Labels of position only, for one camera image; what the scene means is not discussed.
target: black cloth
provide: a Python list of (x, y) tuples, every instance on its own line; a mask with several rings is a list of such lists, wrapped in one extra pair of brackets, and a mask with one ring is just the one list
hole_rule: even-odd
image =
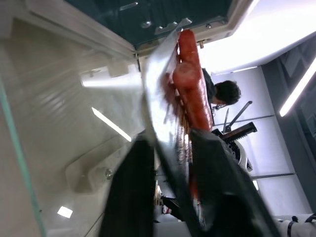
[(211, 76), (207, 73), (205, 68), (202, 68), (203, 71), (203, 75), (204, 75), (204, 79), (205, 79), (205, 84), (206, 84), (206, 92), (207, 92), (207, 100), (208, 100), (208, 104), (210, 106), (210, 108), (212, 108), (211, 106), (211, 102), (212, 102), (212, 98), (215, 95), (215, 85), (212, 82), (212, 78)]
[(180, 221), (182, 221), (182, 217), (180, 214), (180, 207), (179, 204), (177, 202), (177, 200), (175, 198), (170, 198), (170, 197), (161, 197), (162, 203), (163, 205), (165, 205), (166, 207), (168, 207), (169, 209), (171, 209), (171, 215), (174, 216), (175, 218), (179, 219)]

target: man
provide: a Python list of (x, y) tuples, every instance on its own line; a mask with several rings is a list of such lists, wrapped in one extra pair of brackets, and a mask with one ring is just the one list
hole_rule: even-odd
[(211, 76), (207, 73), (206, 69), (203, 68), (203, 75), (206, 83), (206, 91), (208, 103), (215, 105), (233, 105), (241, 97), (241, 92), (236, 84), (231, 80), (226, 80), (214, 85)]

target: wall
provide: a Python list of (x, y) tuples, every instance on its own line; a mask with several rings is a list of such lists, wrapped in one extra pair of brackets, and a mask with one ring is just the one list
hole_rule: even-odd
[(284, 117), (280, 117), (278, 114), (283, 103), (289, 96), (290, 84), (286, 82), (282, 63), (279, 58), (263, 65), (262, 68), (273, 107), (276, 111), (276, 119), (284, 137), (286, 147), (290, 153), (293, 167), (311, 209), (315, 212), (316, 187), (313, 181), (316, 180), (316, 172), (312, 150), (304, 135), (296, 109), (293, 109)]
[(215, 112), (215, 128), (223, 129), (227, 108), (228, 122), (248, 102), (253, 103), (232, 129), (253, 122), (258, 132), (240, 139), (253, 165), (251, 176), (258, 183), (261, 197), (273, 215), (310, 213), (311, 209), (295, 174), (289, 150), (278, 124), (273, 103), (261, 67), (213, 76), (214, 83), (236, 81), (242, 93), (240, 101)]

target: fluorescent light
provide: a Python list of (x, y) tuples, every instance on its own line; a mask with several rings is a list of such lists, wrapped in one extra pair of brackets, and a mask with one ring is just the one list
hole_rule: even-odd
[(215, 75), (217, 76), (217, 75), (223, 75), (223, 74), (229, 74), (229, 73), (236, 73), (236, 72), (241, 72), (241, 71), (245, 71), (245, 70), (249, 70), (249, 69), (253, 69), (253, 68), (257, 68), (257, 67), (258, 67), (258, 66), (250, 67), (250, 68), (243, 68), (243, 69), (235, 70), (235, 71), (232, 71), (232, 72), (219, 73), (219, 74), (215, 74)]
[(109, 120), (107, 117), (105, 117), (103, 114), (101, 114), (98, 110), (92, 107), (93, 113), (103, 122), (105, 122), (108, 126), (113, 128), (116, 132), (118, 132), (120, 135), (122, 135), (127, 141), (131, 142), (132, 139), (130, 136), (128, 136), (122, 129), (120, 129), (118, 126), (116, 126), (111, 120)]
[(315, 74), (315, 71), (316, 71), (316, 58), (314, 59), (314, 61), (312, 62), (310, 67), (307, 69), (306, 73), (304, 74), (300, 82), (297, 84), (293, 92), (290, 94), (290, 96), (287, 98), (286, 102), (282, 106), (280, 110), (281, 117), (286, 115), (287, 112), (289, 112), (289, 110), (292, 108), (297, 98), (301, 95), (302, 91), (306, 87), (307, 83)]
[(64, 217), (67, 217), (67, 218), (70, 218), (71, 215), (72, 215), (73, 211), (64, 207), (64, 206), (61, 206), (60, 209), (58, 210), (57, 214), (61, 215), (61, 216), (64, 216)]
[(257, 180), (252, 180), (253, 185), (255, 186), (256, 190), (259, 190), (258, 182)]

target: metal bracket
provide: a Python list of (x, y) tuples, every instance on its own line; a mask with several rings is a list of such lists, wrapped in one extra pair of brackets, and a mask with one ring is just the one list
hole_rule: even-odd
[[(182, 21), (181, 21), (181, 25), (182, 25), (182, 26), (187, 26), (187, 25), (189, 25), (189, 24), (191, 24), (191, 23), (192, 23), (192, 21), (191, 21), (188, 17), (182, 19)], [(174, 30), (177, 26), (178, 26), (178, 23), (175, 22), (175, 21), (169, 23), (166, 27), (158, 26), (158, 27), (155, 29), (155, 35), (159, 35), (159, 34), (162, 34), (162, 33), (168, 32), (168, 31), (172, 31), (172, 30)]]

